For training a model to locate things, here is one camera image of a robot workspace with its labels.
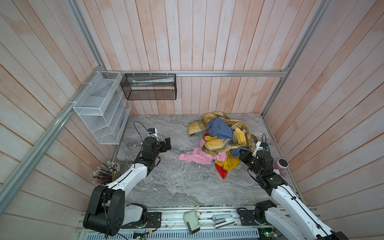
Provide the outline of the yellow plaid cloth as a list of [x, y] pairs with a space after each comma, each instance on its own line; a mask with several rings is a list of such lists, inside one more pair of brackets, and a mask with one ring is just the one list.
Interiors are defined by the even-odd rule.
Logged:
[[190, 136], [202, 132], [210, 136], [202, 146], [202, 151], [212, 156], [230, 152], [237, 158], [241, 150], [254, 152], [257, 148], [258, 139], [250, 132], [249, 126], [221, 112], [208, 113], [200, 120], [189, 123]]

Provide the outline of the blue checkered shirt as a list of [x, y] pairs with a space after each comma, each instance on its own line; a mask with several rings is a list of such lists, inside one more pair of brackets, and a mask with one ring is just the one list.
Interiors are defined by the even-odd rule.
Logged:
[[215, 154], [229, 151], [235, 158], [241, 155], [240, 150], [248, 150], [245, 133], [239, 128], [232, 130], [224, 119], [212, 119], [207, 123], [207, 127], [213, 139], [207, 140], [206, 150]]

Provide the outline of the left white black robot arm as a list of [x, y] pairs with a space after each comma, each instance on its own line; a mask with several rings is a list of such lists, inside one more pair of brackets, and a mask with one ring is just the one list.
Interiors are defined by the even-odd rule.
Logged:
[[150, 136], [144, 139], [142, 149], [131, 167], [117, 180], [106, 186], [94, 188], [83, 220], [85, 229], [93, 230], [106, 236], [115, 236], [122, 226], [147, 224], [148, 210], [141, 204], [125, 204], [128, 193], [158, 165], [160, 153], [172, 149], [171, 139], [159, 141]]

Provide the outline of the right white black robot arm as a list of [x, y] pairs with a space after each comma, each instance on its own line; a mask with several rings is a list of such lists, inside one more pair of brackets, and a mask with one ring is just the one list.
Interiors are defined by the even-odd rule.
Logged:
[[241, 150], [240, 160], [248, 166], [251, 178], [289, 214], [287, 218], [277, 205], [268, 200], [255, 205], [254, 218], [259, 225], [270, 224], [288, 240], [346, 240], [342, 232], [335, 232], [296, 196], [287, 182], [274, 172], [274, 160], [269, 151], [256, 153]]

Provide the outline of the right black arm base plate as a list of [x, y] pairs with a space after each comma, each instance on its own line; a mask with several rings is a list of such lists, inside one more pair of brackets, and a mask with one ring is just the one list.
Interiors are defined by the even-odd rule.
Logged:
[[269, 226], [266, 219], [266, 211], [261, 209], [248, 210], [246, 208], [237, 209], [242, 226]]

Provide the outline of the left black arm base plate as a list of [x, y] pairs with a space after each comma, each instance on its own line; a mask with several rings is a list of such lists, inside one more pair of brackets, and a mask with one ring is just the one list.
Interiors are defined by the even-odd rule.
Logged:
[[155, 228], [161, 227], [162, 213], [161, 212], [149, 212], [147, 218], [144, 221], [138, 221], [129, 223], [122, 226], [122, 229], [142, 229], [142, 228]]

